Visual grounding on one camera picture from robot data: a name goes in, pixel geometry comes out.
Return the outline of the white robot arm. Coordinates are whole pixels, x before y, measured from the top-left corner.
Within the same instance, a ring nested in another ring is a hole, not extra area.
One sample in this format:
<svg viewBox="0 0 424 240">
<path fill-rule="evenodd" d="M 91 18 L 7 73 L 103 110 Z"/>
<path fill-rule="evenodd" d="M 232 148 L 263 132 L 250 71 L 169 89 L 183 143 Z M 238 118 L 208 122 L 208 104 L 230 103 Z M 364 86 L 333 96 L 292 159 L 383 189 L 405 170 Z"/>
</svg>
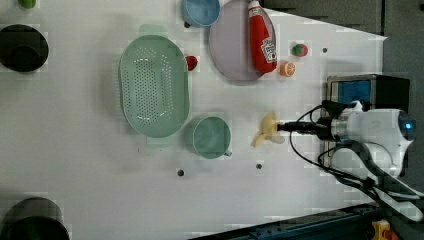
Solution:
<svg viewBox="0 0 424 240">
<path fill-rule="evenodd" d="M 359 101 L 349 104 L 324 100 L 325 114 L 308 122 L 277 123 L 278 131 L 314 135 L 334 144 L 325 159 L 313 163 L 340 183 L 355 188 L 391 212 L 409 221 L 423 220 L 423 193 L 399 179 L 416 124 L 400 109 L 365 110 Z"/>
</svg>

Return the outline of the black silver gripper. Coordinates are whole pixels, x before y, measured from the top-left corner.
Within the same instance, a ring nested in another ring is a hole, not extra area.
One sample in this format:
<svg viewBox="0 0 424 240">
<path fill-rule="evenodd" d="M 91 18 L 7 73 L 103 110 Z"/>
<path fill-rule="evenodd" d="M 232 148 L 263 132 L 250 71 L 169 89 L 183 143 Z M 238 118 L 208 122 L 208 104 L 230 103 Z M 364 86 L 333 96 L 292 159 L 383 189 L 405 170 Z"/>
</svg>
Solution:
<svg viewBox="0 0 424 240">
<path fill-rule="evenodd" d="M 298 133 L 317 133 L 317 137 L 322 141 L 335 141 L 336 138 L 333 136 L 331 130 L 332 121 L 337 119 L 348 105 L 330 100 L 323 100 L 321 107 L 327 114 L 324 117 L 320 117 L 317 124 L 312 122 L 280 123 L 277 125 L 277 130 Z"/>
</svg>

